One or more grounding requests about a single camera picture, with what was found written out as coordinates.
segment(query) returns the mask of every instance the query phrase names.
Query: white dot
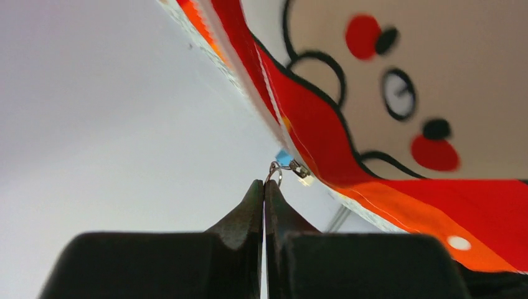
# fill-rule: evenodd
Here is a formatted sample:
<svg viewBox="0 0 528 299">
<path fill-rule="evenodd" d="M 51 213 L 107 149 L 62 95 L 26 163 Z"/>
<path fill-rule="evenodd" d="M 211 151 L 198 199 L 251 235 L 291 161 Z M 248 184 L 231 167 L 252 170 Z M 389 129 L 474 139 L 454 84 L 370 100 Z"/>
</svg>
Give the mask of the white dot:
<svg viewBox="0 0 528 299">
<path fill-rule="evenodd" d="M 447 242 L 454 249 L 458 249 L 458 250 L 471 249 L 471 243 L 462 237 L 458 237 L 457 235 L 449 236 L 447 238 Z"/>
</svg>

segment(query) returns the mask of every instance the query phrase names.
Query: white circle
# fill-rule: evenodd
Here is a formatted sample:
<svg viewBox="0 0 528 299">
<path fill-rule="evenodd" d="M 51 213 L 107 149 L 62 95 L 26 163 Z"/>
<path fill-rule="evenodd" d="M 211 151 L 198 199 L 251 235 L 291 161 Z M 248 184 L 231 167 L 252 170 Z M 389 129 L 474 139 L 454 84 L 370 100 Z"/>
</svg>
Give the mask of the white circle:
<svg viewBox="0 0 528 299">
<path fill-rule="evenodd" d="M 408 83 L 397 74 L 388 74 L 383 86 L 388 108 L 401 117 L 407 117 L 414 111 L 414 94 L 405 89 L 407 85 Z"/>
<path fill-rule="evenodd" d="M 458 237 L 457 235 L 449 236 L 447 238 L 447 242 L 454 249 L 464 251 L 471 249 L 471 243 L 462 237 Z"/>
</svg>

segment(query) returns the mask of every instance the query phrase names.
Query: decorative banner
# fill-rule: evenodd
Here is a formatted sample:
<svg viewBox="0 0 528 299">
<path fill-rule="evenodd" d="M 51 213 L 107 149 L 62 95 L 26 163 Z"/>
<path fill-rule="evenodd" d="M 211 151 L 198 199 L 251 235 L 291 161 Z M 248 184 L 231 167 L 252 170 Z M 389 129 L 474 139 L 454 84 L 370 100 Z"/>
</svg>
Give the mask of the decorative banner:
<svg viewBox="0 0 528 299">
<path fill-rule="evenodd" d="M 199 3 L 274 133 L 347 207 L 472 270 L 528 271 L 528 2 Z"/>
</svg>

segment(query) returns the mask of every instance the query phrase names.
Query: white wall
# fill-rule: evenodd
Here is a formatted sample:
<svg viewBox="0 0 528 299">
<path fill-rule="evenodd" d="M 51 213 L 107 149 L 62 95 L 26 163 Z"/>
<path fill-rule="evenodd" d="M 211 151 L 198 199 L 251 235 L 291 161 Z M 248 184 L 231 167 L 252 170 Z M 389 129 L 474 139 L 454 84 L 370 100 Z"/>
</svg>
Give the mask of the white wall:
<svg viewBox="0 0 528 299">
<path fill-rule="evenodd" d="M 0 298 L 37 296 L 83 231 L 207 228 L 279 150 L 154 0 L 5 0 L 0 28 Z M 283 192 L 320 229 L 339 207 Z"/>
</svg>

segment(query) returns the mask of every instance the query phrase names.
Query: black curved line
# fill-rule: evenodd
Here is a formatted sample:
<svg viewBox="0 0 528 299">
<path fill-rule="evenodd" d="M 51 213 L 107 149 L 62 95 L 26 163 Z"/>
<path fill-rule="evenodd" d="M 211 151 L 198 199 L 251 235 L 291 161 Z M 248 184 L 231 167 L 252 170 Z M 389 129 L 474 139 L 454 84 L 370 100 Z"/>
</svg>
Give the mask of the black curved line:
<svg viewBox="0 0 528 299">
<path fill-rule="evenodd" d="M 367 152 L 362 153 L 360 155 L 360 159 L 361 159 L 361 163 L 363 163 L 364 161 L 367 161 L 367 160 L 372 160 L 372 159 L 382 160 L 382 161 L 385 161 L 385 162 L 391 164 L 392 166 L 396 167 L 397 169 L 401 170 L 401 172 L 403 172 L 405 174 L 408 174 L 410 176 L 413 176 L 414 178 L 426 179 L 426 177 L 415 173 L 411 169 L 408 169 L 402 163 L 398 162 L 398 160 L 396 160 L 393 157 L 391 157 L 391 155 L 385 154 L 382 151 L 367 151 Z"/>
<path fill-rule="evenodd" d="M 301 54 L 299 54 L 295 59 L 292 59 L 288 65 L 286 65 L 286 69 L 291 71 L 291 68 L 294 66 L 294 64 L 300 62 L 303 59 L 316 59 L 319 60 L 326 65 L 330 67 L 336 74 L 337 79 L 339 80 L 339 96 L 336 100 L 337 105 L 339 108 L 341 108 L 344 105 L 345 97 L 347 93 L 347 86 L 346 86 L 346 80 L 345 80 L 345 73 L 343 72 L 343 69 L 339 65 L 339 63 L 333 59 L 330 55 L 327 53 L 321 52 L 321 51 L 306 51 Z"/>
<path fill-rule="evenodd" d="M 286 47 L 286 52 L 291 60 L 297 58 L 297 53 L 295 52 L 293 45 L 291 44 L 290 39 L 290 29 L 288 28 L 288 16 L 290 13 L 291 0 L 286 0 L 284 2 L 284 8 L 282 12 L 282 34 L 284 38 L 284 46 Z"/>
<path fill-rule="evenodd" d="M 257 39 L 257 37 L 254 34 L 252 34 L 252 36 L 253 36 L 253 40 L 255 41 L 255 44 L 264 53 L 266 53 L 268 58 L 273 62 L 275 67 L 283 75 L 285 75 L 286 77 L 292 79 L 292 81 L 300 84 L 301 86 L 303 86 L 304 88 L 308 89 L 309 91 L 315 93 L 315 95 L 317 95 L 319 98 L 321 98 L 327 105 L 330 106 L 330 108 L 332 108 L 332 110 L 336 114 L 337 118 L 339 119 L 339 122 L 341 123 L 341 127 L 343 128 L 343 130 L 346 133 L 348 145 L 349 145 L 350 151 L 352 152 L 352 157 L 354 157 L 354 159 L 358 163 L 359 167 L 363 171 L 365 171 L 365 173 L 367 173 L 368 175 L 372 176 L 373 178 L 382 179 L 380 176 L 378 176 L 375 173 L 373 173 L 367 166 L 365 166 L 361 162 L 361 155 L 357 152 L 356 148 L 354 147 L 354 144 L 352 142 L 352 135 L 350 134 L 347 122 L 346 122 L 343 114 L 341 113 L 341 109 L 339 108 L 339 105 L 337 105 L 337 103 L 329 95 L 327 95 L 324 91 L 322 91 L 319 87 L 313 85 L 312 83 L 308 82 L 307 80 L 303 79 L 302 77 L 299 77 L 298 75 L 296 75 L 292 71 L 286 69 L 277 60 L 275 60 L 273 58 L 273 56 L 271 56 L 271 54 L 269 53 L 268 49 L 266 49 L 266 47 L 264 47 L 264 45 L 260 42 L 260 40 Z"/>
</svg>

